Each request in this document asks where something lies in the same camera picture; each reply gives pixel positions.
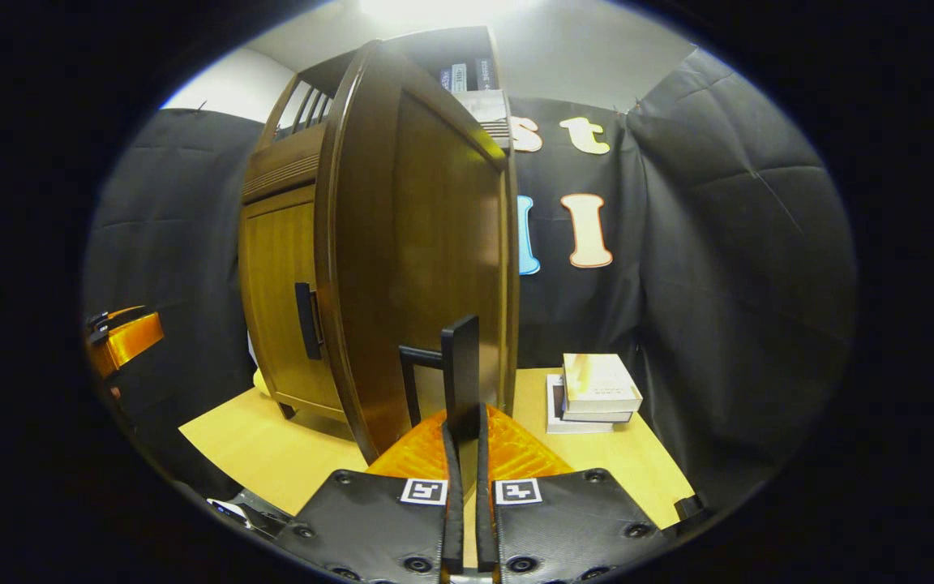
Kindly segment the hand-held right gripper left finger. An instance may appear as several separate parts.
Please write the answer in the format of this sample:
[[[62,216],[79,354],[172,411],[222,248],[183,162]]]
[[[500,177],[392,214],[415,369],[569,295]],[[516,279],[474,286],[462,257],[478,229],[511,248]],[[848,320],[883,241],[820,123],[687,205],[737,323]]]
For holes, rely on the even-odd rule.
[[[334,470],[278,548],[349,583],[445,583],[463,565],[463,488],[444,411],[364,472]]]

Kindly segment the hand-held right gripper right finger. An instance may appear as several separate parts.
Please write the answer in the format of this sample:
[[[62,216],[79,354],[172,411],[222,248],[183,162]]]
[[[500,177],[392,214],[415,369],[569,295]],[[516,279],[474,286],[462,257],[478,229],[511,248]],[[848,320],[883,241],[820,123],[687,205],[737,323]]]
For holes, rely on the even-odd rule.
[[[494,582],[592,583],[670,546],[609,470],[569,470],[497,408],[478,417],[478,561]]]

